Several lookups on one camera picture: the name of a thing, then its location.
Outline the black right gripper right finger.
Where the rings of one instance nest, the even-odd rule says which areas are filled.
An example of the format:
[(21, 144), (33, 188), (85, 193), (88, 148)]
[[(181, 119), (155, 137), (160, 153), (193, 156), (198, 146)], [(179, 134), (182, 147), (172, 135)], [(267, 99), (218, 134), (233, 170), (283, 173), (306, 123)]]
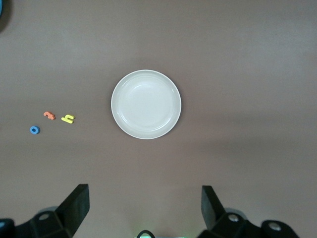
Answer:
[(258, 227), (236, 212), (227, 212), (212, 186), (203, 185), (201, 213), (206, 225), (200, 238), (297, 238), (286, 223), (265, 220)]

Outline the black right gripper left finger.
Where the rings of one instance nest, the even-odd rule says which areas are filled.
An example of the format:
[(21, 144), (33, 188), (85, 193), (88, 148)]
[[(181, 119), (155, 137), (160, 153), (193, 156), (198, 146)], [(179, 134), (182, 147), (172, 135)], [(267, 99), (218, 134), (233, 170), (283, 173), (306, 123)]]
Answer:
[(0, 220), (2, 238), (72, 238), (90, 210), (89, 185), (79, 184), (53, 211), (38, 213), (16, 225), (13, 219)]

